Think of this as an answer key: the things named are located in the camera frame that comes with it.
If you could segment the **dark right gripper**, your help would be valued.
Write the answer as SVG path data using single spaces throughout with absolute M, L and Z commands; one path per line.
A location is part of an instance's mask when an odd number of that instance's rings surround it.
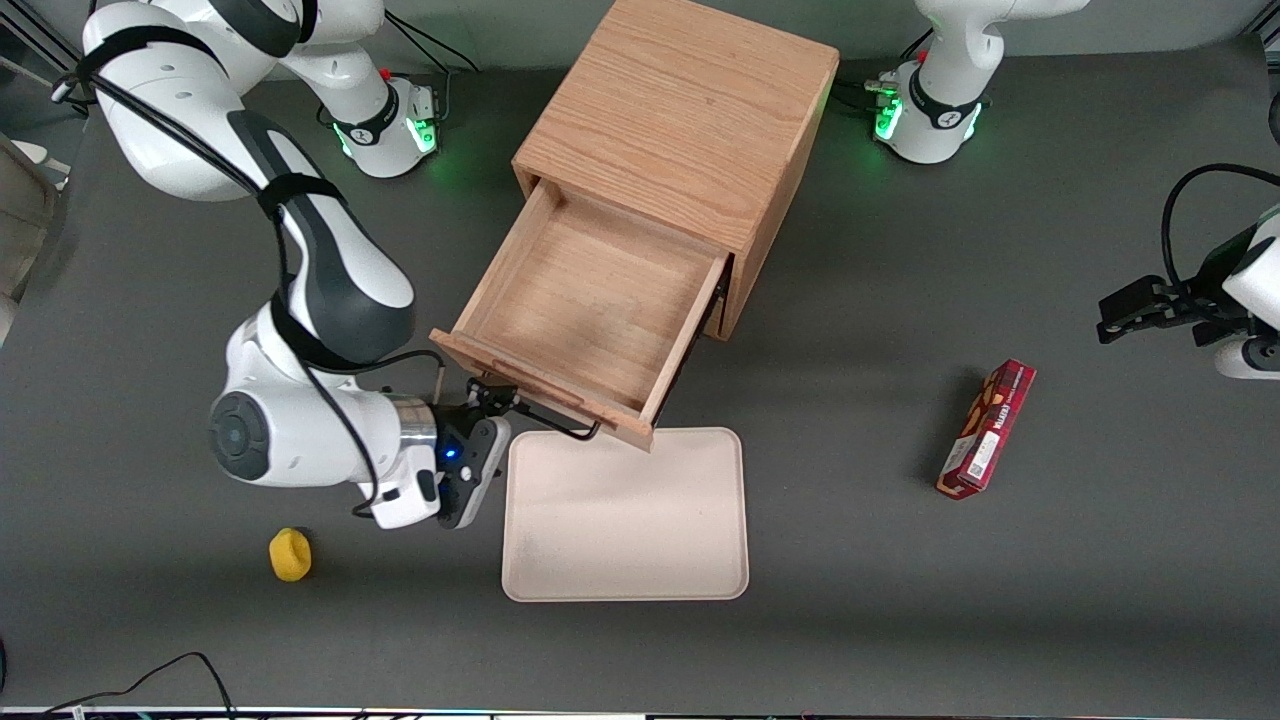
M 502 459 L 513 437 L 506 419 L 508 413 L 522 413 L 518 387 L 497 386 L 494 392 L 470 378 L 466 404 L 436 404 L 436 495 L 440 509 L 438 524 L 447 530 L 468 527 L 483 505 L 485 495 L 500 474 Z

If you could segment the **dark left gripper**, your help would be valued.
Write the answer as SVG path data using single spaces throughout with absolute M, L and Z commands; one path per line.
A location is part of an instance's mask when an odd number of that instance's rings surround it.
M 1236 269 L 1257 231 L 1248 225 L 1210 251 L 1194 275 L 1176 269 L 1170 256 L 1170 284 L 1179 288 L 1181 315 L 1192 322 L 1196 347 L 1208 347 L 1251 329 L 1249 313 L 1222 283 Z M 1161 277 L 1140 277 L 1100 300 L 1097 341 L 1110 345 L 1138 331 L 1176 325 L 1172 291 Z

